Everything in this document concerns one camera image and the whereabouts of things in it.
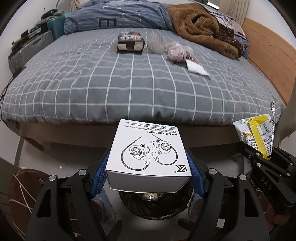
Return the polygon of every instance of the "plastic bag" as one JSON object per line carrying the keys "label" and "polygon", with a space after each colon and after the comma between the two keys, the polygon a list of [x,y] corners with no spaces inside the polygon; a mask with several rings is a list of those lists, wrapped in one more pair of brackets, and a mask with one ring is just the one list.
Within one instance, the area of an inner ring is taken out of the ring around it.
{"label": "plastic bag", "polygon": [[176,43],[168,50],[168,57],[174,62],[184,62],[186,56],[186,51],[180,43]]}
{"label": "plastic bag", "polygon": [[133,214],[149,220],[164,220],[176,216],[187,208],[192,191],[192,186],[188,182],[176,193],[156,195],[118,192],[123,204]]}
{"label": "plastic bag", "polygon": [[160,34],[151,34],[146,43],[150,53],[167,53],[168,57],[174,62],[184,62],[186,57],[193,56],[193,49],[191,47],[178,42],[165,44]]}
{"label": "plastic bag", "polygon": [[274,122],[269,114],[242,119],[233,123],[239,139],[270,159],[274,142]]}

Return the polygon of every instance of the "blue duvet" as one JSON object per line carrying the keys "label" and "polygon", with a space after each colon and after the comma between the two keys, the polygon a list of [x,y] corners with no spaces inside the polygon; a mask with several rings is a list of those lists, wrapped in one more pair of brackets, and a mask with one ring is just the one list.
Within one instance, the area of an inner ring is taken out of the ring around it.
{"label": "blue duvet", "polygon": [[66,18],[65,33],[103,28],[174,30],[167,4],[147,0],[90,0]]}

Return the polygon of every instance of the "curtain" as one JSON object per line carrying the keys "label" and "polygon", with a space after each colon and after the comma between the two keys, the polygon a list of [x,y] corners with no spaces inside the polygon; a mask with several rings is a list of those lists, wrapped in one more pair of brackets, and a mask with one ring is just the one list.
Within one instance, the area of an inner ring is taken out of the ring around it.
{"label": "curtain", "polygon": [[79,6],[79,0],[70,0],[70,12],[75,12]]}
{"label": "curtain", "polygon": [[218,11],[232,16],[242,26],[248,6],[249,0],[220,0]]}

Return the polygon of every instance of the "white box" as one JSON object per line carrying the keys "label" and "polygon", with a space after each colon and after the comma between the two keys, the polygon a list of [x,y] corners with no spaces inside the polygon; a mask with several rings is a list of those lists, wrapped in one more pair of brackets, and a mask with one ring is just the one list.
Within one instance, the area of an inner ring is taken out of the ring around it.
{"label": "white box", "polygon": [[177,192],[191,177],[177,127],[120,120],[106,174],[114,190]]}

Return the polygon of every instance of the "clothes pile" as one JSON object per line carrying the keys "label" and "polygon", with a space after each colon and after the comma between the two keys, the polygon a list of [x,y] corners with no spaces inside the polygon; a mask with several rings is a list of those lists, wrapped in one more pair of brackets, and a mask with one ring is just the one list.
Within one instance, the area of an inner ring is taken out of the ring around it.
{"label": "clothes pile", "polygon": [[234,31],[234,38],[242,44],[242,56],[248,58],[249,55],[249,42],[242,29],[242,27],[235,21],[231,16],[226,15],[222,12],[216,12],[208,9],[209,14],[215,16],[219,24],[232,29]]}
{"label": "clothes pile", "polygon": [[235,37],[238,31],[234,24],[224,20],[227,15],[216,12],[212,15],[198,3],[170,4],[167,11],[181,37],[216,50],[231,59],[240,58],[244,54],[245,47]]}

